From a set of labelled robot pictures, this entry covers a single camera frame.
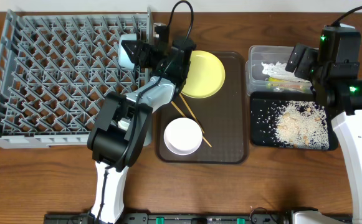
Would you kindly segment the light blue bowl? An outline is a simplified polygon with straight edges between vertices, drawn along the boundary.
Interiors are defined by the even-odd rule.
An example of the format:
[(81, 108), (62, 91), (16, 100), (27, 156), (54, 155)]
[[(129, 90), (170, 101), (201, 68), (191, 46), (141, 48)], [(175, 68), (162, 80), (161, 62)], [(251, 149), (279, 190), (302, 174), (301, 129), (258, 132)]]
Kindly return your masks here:
[(135, 64), (129, 59), (125, 48), (122, 46), (124, 40), (137, 40), (137, 34), (123, 34), (120, 36), (119, 40), (119, 52), (118, 52), (118, 63), (121, 68), (127, 68), (133, 70)]

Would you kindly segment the white tissue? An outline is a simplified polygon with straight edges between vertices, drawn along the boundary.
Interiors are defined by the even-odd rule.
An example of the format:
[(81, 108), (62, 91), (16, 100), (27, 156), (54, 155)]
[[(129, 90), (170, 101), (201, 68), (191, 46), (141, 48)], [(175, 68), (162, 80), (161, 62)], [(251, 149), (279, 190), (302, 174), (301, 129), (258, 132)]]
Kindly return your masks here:
[(261, 63), (263, 66), (262, 73), (264, 75), (268, 75), (270, 78), (275, 78), (279, 80), (285, 80), (288, 82), (307, 82), (302, 78), (298, 78), (292, 72), (286, 71), (286, 63), (280, 63), (279, 61), (276, 63)]

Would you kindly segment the green orange snack wrapper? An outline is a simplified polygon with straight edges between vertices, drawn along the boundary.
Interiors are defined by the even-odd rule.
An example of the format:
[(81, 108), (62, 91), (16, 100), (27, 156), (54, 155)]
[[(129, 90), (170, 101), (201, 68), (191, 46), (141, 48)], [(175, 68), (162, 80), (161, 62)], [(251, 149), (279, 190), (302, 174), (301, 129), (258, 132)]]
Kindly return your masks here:
[(287, 80), (281, 80), (276, 78), (268, 78), (266, 80), (265, 87), (271, 89), (274, 92), (282, 91), (296, 91), (300, 93), (308, 93), (311, 88), (311, 84), (301, 82), (289, 82)]

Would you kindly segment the white cup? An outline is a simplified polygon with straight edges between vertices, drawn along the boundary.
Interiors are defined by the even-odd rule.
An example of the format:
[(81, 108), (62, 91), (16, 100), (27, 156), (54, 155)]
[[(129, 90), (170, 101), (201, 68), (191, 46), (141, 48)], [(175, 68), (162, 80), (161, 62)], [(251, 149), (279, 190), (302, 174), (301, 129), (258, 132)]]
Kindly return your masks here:
[(128, 128), (130, 127), (130, 123), (131, 123), (131, 121), (129, 119), (122, 118), (121, 120), (119, 120), (117, 122), (117, 125), (120, 129), (127, 131)]

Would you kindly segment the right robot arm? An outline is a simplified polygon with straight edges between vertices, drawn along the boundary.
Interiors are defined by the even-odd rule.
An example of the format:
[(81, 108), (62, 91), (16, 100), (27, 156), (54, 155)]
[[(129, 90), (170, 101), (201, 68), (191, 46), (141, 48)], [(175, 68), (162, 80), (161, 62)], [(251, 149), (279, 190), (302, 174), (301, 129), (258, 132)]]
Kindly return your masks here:
[(312, 84), (324, 106), (345, 161), (353, 223), (362, 223), (362, 79), (358, 78), (361, 34), (354, 27), (326, 26), (318, 49), (297, 44), (286, 71)]

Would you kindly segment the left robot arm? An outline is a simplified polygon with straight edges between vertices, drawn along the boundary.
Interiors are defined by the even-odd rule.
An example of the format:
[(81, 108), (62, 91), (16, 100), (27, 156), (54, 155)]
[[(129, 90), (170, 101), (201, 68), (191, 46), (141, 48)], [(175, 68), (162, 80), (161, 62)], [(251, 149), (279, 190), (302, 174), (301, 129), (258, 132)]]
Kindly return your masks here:
[(170, 103), (183, 89), (196, 44), (188, 36), (166, 43), (121, 40), (123, 56), (141, 68), (151, 69), (151, 78), (137, 90), (121, 95), (109, 93), (98, 112), (87, 147), (97, 169), (95, 203), (88, 223), (116, 223), (124, 209), (123, 193), (129, 168), (145, 144), (153, 113)]

